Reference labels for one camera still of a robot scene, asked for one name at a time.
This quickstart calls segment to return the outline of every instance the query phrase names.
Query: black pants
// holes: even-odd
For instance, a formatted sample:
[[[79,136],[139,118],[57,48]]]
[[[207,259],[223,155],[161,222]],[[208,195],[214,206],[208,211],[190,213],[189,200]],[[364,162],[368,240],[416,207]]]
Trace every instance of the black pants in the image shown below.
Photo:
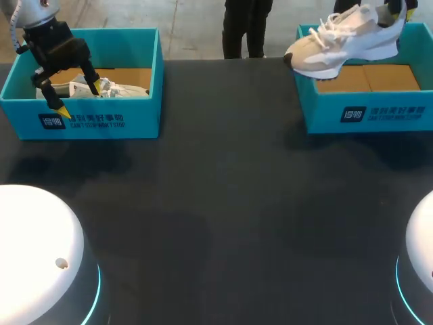
[[[223,51],[225,59],[242,57],[242,37],[247,34],[250,58],[263,58],[266,19],[273,0],[226,0]]]
[[[384,3],[388,3],[391,14],[398,14],[401,10],[401,0],[385,0]],[[360,5],[361,0],[336,0],[334,12],[345,12],[356,4]],[[407,9],[415,9],[418,7],[418,1],[406,0],[406,5]]]

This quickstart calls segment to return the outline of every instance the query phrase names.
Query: small hole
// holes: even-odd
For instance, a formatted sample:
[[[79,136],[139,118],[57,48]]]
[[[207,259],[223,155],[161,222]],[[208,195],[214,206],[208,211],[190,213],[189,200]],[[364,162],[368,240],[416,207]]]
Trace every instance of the small hole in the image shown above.
[[[68,268],[68,262],[65,259],[56,259],[55,264],[59,269],[67,269]]]

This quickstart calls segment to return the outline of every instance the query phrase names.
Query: glowing blue ring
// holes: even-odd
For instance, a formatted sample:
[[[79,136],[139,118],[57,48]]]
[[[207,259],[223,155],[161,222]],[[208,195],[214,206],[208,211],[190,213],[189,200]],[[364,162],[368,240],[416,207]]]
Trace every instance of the glowing blue ring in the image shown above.
[[[97,277],[98,277],[98,281],[97,281],[97,290],[96,290],[95,301],[93,302],[92,308],[90,309],[89,313],[87,314],[86,318],[83,320],[81,325],[85,325],[89,321],[90,317],[92,316],[93,311],[95,310],[96,303],[97,303],[97,300],[99,298],[99,294],[101,292],[101,270],[99,269],[99,265],[97,266]]]
[[[401,288],[400,288],[400,283],[398,282],[398,257],[397,257],[397,263],[395,265],[395,278],[397,280],[397,288],[398,291],[400,292],[400,296],[401,299],[403,300],[403,303],[405,303],[406,308],[411,312],[412,316],[421,324],[421,325],[425,325],[418,316],[415,315],[415,313],[413,312],[413,310],[410,308],[409,304],[406,302],[405,296],[403,296],[403,292],[401,292]]]

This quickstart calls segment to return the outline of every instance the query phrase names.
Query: concrete floor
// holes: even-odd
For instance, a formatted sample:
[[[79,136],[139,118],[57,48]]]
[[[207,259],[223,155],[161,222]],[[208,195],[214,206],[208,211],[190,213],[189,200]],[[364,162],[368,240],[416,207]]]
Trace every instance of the concrete floor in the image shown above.
[[[379,4],[382,0],[366,0]],[[419,0],[414,21],[433,28],[433,1]],[[166,59],[222,58],[221,30],[224,0],[60,0],[58,19],[71,28],[158,27]],[[316,24],[326,18],[334,0],[274,0],[268,19],[265,53],[282,56],[294,41],[296,26]],[[8,23],[0,17],[0,63],[12,62],[15,54]]]

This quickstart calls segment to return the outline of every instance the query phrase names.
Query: black table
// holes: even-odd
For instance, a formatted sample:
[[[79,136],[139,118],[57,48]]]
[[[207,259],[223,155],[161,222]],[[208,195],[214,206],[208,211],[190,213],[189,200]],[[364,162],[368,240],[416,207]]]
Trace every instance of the black table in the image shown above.
[[[393,324],[429,133],[307,137],[281,59],[166,62],[163,106],[152,141],[20,142],[0,118],[1,183],[76,212],[113,325]]]

